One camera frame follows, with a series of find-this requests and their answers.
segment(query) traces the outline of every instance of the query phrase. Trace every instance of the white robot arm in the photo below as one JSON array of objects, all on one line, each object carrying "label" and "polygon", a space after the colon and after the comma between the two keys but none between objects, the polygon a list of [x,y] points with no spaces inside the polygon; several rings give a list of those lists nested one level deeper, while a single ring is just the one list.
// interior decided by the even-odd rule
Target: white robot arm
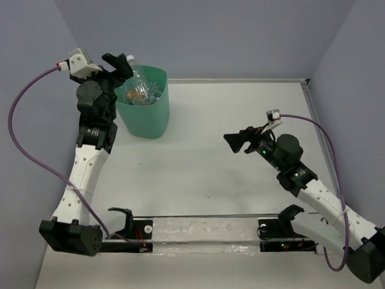
[{"label": "white robot arm", "polygon": [[299,141],[289,134],[275,138],[271,130],[282,124],[279,110],[268,111],[267,117],[266,125],[249,126],[237,134],[225,134],[225,140],[234,153],[239,152],[245,142],[250,142],[244,152],[261,155],[279,172],[277,179],[281,186],[319,213],[304,213],[298,206],[295,206],[296,210],[288,210],[287,225],[291,231],[343,256],[346,214],[349,231],[346,264],[360,280],[373,282],[385,271],[385,227],[375,226],[348,206],[342,212],[341,200],[300,161],[303,149]]},{"label": "white robot arm", "polygon": [[[60,252],[95,256],[103,239],[100,227],[89,225],[90,213],[97,218],[89,204],[117,132],[114,90],[132,77],[132,69],[124,54],[118,57],[105,54],[102,59],[115,70],[109,72],[93,64],[83,49],[75,49],[66,61],[58,63],[61,70],[70,70],[70,79],[79,83],[76,97],[81,113],[69,178],[73,187],[66,187],[51,220],[42,221],[39,227],[50,247]],[[107,235],[108,230],[105,226],[103,229]]]}]

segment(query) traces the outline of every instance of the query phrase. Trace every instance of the plastic bottle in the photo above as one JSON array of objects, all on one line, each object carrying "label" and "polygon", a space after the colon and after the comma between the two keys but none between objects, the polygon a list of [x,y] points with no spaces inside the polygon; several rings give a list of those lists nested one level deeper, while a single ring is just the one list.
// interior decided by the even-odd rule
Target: plastic bottle
[{"label": "plastic bottle", "polygon": [[142,66],[132,55],[127,56],[127,62],[130,65],[133,77],[129,81],[127,93],[128,104],[132,105],[150,105],[157,101],[150,89],[150,83],[147,82]]}]

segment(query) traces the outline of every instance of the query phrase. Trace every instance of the green bucket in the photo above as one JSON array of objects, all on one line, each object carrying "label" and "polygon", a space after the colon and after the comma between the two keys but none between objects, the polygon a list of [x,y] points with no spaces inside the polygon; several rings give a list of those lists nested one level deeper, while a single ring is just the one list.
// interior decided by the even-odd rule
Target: green bucket
[{"label": "green bucket", "polygon": [[116,109],[125,123],[128,131],[137,137],[158,138],[166,130],[170,117],[170,104],[168,101],[168,79],[164,70],[152,66],[143,65],[148,82],[157,82],[161,97],[152,105],[128,105],[125,104],[128,79],[121,87],[115,89],[118,97]]}]

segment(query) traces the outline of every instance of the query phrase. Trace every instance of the white connector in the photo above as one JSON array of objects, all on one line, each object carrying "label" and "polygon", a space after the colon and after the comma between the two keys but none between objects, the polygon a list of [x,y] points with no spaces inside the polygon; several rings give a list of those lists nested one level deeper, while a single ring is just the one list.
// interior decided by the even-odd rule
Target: white connector
[{"label": "white connector", "polygon": [[282,124],[281,114],[279,110],[269,110],[266,112],[266,116],[268,120],[268,125],[265,127],[262,133],[268,130],[273,130],[274,128]]},{"label": "white connector", "polygon": [[70,67],[68,66],[68,63],[66,61],[59,62],[56,65],[60,67],[60,71],[68,71],[68,70],[70,70]]}]

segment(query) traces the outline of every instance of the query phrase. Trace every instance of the blue-gray wall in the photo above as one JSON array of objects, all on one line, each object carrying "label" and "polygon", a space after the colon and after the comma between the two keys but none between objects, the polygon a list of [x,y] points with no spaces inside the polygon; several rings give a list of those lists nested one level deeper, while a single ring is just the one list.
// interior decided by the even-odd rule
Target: blue-gray wall
[{"label": "blue-gray wall", "polygon": [[348,203],[378,226],[385,226],[384,29],[385,1],[357,1],[310,82]]},{"label": "blue-gray wall", "polygon": [[171,78],[310,78],[353,0],[55,0],[92,55],[126,52]]},{"label": "blue-gray wall", "polygon": [[[0,9],[0,288],[32,289],[46,244],[39,235],[64,184],[13,146],[7,116],[19,90],[76,47],[55,3],[2,0]],[[28,152],[68,175],[78,123],[76,85],[55,72],[17,107],[15,133]]]}]

